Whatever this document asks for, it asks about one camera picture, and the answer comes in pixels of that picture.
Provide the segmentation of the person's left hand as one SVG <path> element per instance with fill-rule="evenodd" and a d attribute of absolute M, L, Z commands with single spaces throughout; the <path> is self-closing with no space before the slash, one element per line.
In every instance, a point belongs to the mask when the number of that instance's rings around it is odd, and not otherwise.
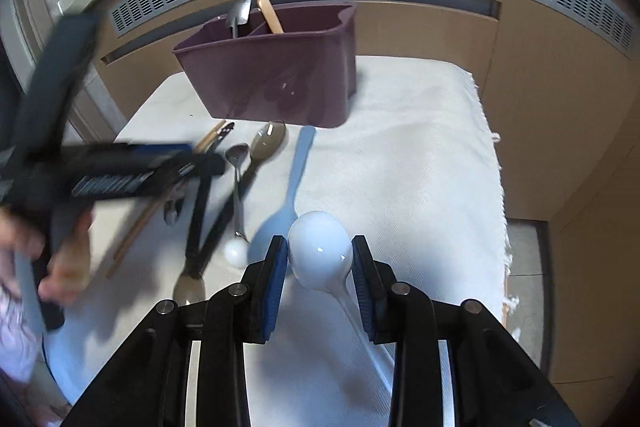
<path fill-rule="evenodd" d="M 67 307 L 87 287 L 92 218 L 92 208 L 89 207 L 81 213 L 60 249 L 52 255 L 47 275 L 38 285 L 38 295 L 43 301 Z M 21 287 L 15 276 L 14 255 L 23 254 L 29 260 L 37 260 L 43 247 L 44 239 L 39 231 L 6 208 L 1 209 L 1 285 L 13 297 L 21 297 Z"/>

